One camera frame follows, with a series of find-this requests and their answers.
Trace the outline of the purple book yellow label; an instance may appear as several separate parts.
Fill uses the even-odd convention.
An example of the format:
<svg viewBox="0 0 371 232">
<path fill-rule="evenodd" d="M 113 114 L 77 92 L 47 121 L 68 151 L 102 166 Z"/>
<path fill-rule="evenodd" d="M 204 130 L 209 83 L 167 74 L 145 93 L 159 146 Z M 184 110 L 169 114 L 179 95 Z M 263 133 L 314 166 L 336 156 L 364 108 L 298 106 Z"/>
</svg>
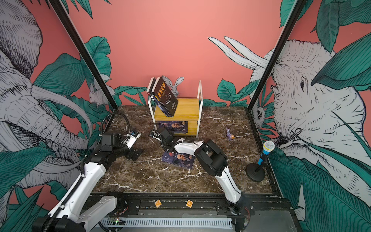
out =
<svg viewBox="0 0 371 232">
<path fill-rule="evenodd" d="M 156 105 L 160 108 L 160 110 L 164 113 L 166 117 L 171 117 L 170 112 L 166 109 L 166 107 L 160 102 L 160 100 L 154 95 L 150 94 L 150 97 L 156 103 Z"/>
</svg>

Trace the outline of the black book yellow title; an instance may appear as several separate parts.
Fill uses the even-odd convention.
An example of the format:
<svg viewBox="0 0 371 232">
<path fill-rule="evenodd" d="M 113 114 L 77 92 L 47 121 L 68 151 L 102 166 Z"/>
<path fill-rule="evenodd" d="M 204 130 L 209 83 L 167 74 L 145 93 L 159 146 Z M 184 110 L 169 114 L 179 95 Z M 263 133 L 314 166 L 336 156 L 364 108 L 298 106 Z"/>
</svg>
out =
<svg viewBox="0 0 371 232">
<path fill-rule="evenodd" d="M 158 77 L 152 87 L 151 93 L 161 104 L 163 112 L 167 117 L 174 117 L 178 107 L 178 99 L 175 97 L 170 87 L 163 77 Z"/>
</svg>

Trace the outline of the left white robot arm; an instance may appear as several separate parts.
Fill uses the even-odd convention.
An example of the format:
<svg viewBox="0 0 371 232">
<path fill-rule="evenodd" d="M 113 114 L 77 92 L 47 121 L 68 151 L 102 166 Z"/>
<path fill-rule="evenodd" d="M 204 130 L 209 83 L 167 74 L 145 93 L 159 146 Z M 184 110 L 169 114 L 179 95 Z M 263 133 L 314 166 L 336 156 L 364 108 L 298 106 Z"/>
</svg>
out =
<svg viewBox="0 0 371 232">
<path fill-rule="evenodd" d="M 94 152 L 80 163 L 81 174 L 45 217 L 38 217 L 33 223 L 33 232 L 89 232 L 107 214 L 117 209 L 117 196 L 103 196 L 91 208 L 82 212 L 83 206 L 101 177 L 119 157 L 136 161 L 143 153 L 142 148 L 103 148 L 98 145 Z"/>
</svg>

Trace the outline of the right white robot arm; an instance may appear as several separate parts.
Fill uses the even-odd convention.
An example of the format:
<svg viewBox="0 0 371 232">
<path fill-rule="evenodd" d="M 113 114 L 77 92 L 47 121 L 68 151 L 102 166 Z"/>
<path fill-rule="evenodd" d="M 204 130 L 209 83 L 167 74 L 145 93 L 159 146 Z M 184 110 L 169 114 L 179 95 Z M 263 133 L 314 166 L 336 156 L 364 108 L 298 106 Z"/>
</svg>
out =
<svg viewBox="0 0 371 232">
<path fill-rule="evenodd" d="M 244 196 L 233 180 L 227 155 L 211 139 L 192 141 L 178 138 L 165 127 L 152 130 L 149 137 L 159 140 L 165 152 L 195 157 L 204 171 L 217 179 L 229 202 L 231 212 L 235 215 L 253 215 L 251 201 Z"/>
</svg>

